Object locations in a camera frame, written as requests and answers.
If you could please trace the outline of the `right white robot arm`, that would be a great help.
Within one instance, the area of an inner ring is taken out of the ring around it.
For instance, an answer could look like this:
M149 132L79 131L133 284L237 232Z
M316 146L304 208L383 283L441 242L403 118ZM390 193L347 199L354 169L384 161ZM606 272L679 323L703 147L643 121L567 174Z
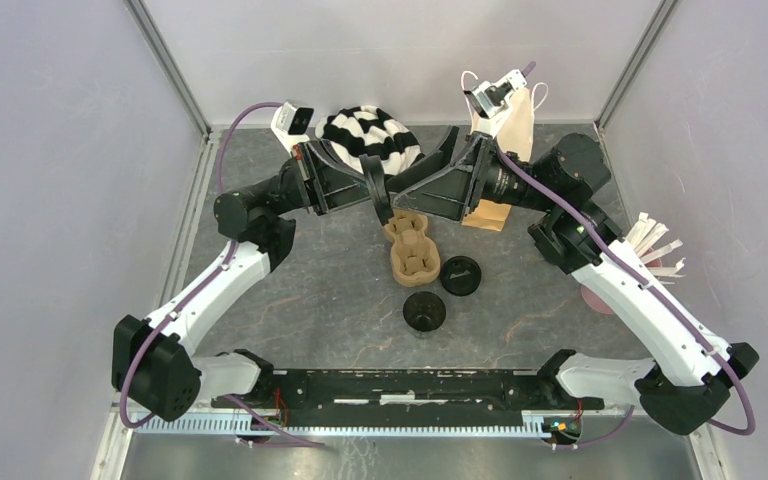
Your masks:
M746 417L739 434L755 431L743 381L758 352L697 320L593 201L611 178L596 140L570 133L524 163L486 134L472 134L460 151L453 148L455 138L450 131L434 154L387 181L393 206L453 221L482 200L539 212L528 232L543 258L605 302L648 351L634 361L556 353L537 382L545 405L562 408L574 398L625 404L687 435L715 425L722 407L737 398Z

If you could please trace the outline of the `brown cardboard cup carrier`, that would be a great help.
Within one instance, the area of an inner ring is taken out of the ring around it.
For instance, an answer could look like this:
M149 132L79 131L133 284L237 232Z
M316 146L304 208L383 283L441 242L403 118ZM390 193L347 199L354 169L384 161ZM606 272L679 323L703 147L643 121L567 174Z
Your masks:
M435 242L428 237L428 229L427 216L406 210L395 210L383 226L383 233L391 242L393 277L402 286L430 284L440 274L440 254Z

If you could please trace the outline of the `black coffee cup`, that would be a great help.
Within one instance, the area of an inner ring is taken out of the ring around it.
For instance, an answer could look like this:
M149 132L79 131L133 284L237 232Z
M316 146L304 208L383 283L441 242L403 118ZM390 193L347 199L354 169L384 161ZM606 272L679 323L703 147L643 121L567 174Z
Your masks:
M418 291L404 302L402 315L408 327L417 334L429 334L438 330L447 318L444 301L430 291Z

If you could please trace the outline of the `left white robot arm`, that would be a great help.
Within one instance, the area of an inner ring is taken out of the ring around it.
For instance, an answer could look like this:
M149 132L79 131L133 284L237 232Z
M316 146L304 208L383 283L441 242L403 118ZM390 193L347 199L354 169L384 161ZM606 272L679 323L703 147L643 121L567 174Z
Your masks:
M331 153L321 141L297 144L276 175L220 194L213 213L228 241L217 258L146 318L127 315L116 325L111 383L120 393L126 427L145 423L129 416L130 401L150 418L171 422L198 401L238 396L257 408L272 399L274 381L261 372L263 360L247 353L194 353L226 311L289 256L296 223L284 213L325 209L331 193L356 189L355 202L371 199L382 218L391 214L381 158L361 155L361 168L354 170Z

